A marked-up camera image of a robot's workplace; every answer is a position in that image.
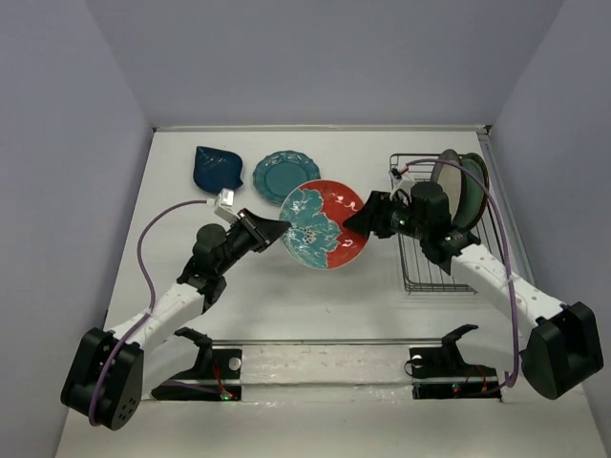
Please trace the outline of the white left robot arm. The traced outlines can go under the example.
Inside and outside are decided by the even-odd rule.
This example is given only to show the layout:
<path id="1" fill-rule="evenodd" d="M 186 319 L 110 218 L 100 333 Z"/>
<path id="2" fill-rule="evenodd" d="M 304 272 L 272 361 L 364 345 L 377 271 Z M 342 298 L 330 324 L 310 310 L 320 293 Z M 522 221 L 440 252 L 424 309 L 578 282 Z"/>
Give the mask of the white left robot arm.
<path id="1" fill-rule="evenodd" d="M 226 287 L 225 273 L 249 252 L 261 253 L 290 228 L 242 209 L 228 228 L 217 223 L 197 232 L 192 255 L 162 296 L 110 329 L 94 327 L 80 340 L 60 393 L 62 405 L 91 425 L 122 428 L 143 394 L 145 359 L 189 321 L 214 305 Z"/>

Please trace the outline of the dark teal blossom plate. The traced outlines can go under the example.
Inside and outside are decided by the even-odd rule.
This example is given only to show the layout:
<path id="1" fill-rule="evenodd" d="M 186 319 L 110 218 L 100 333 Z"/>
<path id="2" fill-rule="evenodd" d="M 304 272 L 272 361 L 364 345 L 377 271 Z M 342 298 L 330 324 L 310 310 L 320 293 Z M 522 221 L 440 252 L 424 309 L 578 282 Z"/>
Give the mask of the dark teal blossom plate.
<path id="1" fill-rule="evenodd" d="M 472 159 L 478 164 L 478 166 L 481 169 L 481 183 L 483 184 L 483 186 L 485 187 L 485 189 L 487 191 L 490 190 L 490 178 L 489 178 L 489 171 L 488 171 L 488 167 L 486 165 L 486 162 L 484 160 L 484 158 L 482 156 L 479 156 L 475 153 L 472 153 Z M 477 224 L 480 222 L 486 207 L 488 204 L 488 195 L 486 193 L 483 194 L 483 198 L 481 201 L 481 205 L 478 211 L 478 214 L 476 216 L 476 218 L 473 221 L 472 227 L 475 228 L 477 226 Z"/>

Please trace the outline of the red teal floral plate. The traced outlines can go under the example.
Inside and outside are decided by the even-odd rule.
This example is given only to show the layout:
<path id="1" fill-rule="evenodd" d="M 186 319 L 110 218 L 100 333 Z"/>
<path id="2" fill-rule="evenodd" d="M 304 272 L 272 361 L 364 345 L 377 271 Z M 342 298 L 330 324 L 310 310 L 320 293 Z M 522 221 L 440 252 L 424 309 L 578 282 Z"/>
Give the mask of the red teal floral plate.
<path id="1" fill-rule="evenodd" d="M 308 181 L 284 200 L 280 219 L 290 223 L 282 236 L 289 256 L 309 268 L 333 270 L 355 260 L 369 239 L 344 227 L 364 206 L 346 184 L 327 179 Z"/>

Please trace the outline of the light aqua flower plate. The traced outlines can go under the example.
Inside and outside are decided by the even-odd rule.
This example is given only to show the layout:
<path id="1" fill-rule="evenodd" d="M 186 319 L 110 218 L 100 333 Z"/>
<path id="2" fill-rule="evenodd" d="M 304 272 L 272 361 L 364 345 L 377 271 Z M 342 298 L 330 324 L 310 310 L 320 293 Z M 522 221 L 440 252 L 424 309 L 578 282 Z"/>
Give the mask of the light aqua flower plate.
<path id="1" fill-rule="evenodd" d="M 486 188 L 489 187 L 488 172 L 484 160 L 475 153 L 469 153 L 461 158 L 461 165 L 469 170 Z M 462 191 L 458 210 L 453 218 L 455 226 L 472 229 L 481 218 L 486 205 L 486 194 L 474 179 L 462 173 Z"/>

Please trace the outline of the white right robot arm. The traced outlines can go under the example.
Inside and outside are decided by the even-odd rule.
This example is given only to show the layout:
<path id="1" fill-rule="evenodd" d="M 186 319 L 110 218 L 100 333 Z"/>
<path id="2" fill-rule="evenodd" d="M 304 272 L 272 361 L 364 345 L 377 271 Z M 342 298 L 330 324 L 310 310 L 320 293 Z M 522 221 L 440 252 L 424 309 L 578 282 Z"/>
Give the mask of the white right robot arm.
<path id="1" fill-rule="evenodd" d="M 513 274 L 510 263 L 495 258 L 471 232 L 454 226 L 440 185 L 416 183 L 408 203 L 373 191 L 343 225 L 363 237 L 400 234 L 417 239 L 427 260 L 506 314 L 512 325 L 512 360 L 503 386 L 511 387 L 523 376 L 539 395 L 555 400 L 602 370 L 593 310 L 539 291 Z"/>

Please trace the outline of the cream plate brown rim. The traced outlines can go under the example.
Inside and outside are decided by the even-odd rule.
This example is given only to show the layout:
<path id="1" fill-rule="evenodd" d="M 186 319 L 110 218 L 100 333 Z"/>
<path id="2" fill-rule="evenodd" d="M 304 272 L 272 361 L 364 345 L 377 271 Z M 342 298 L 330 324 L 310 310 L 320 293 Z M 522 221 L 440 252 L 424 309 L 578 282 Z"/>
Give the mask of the cream plate brown rim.
<path id="1" fill-rule="evenodd" d="M 458 225 L 456 215 L 459 210 L 463 184 L 462 171 L 456 168 L 456 165 L 460 165 L 460 156 L 454 149 L 448 149 L 438 159 L 439 162 L 436 162 L 432 168 L 431 181 L 439 184 L 447 195 L 453 225 Z"/>

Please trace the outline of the dark blue leaf plate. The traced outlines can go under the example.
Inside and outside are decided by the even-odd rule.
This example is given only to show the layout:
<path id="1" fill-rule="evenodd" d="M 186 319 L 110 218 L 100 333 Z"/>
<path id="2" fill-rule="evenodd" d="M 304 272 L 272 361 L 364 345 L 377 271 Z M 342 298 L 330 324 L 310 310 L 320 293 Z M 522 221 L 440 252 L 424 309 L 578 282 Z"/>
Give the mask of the dark blue leaf plate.
<path id="1" fill-rule="evenodd" d="M 242 158 L 236 153 L 198 146 L 193 180 L 203 192 L 217 195 L 222 189 L 236 191 L 243 185 Z"/>

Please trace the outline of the teal scalloped plate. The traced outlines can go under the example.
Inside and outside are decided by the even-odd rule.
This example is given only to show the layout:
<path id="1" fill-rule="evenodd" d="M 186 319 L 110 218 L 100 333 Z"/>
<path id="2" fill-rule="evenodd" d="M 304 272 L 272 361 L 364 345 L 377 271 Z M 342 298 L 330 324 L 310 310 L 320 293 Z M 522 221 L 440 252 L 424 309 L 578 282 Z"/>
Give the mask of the teal scalloped plate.
<path id="1" fill-rule="evenodd" d="M 321 172 L 306 154 L 286 150 L 265 156 L 256 165 L 252 177 L 253 186 L 263 199 L 281 205 L 295 188 L 320 179 Z"/>

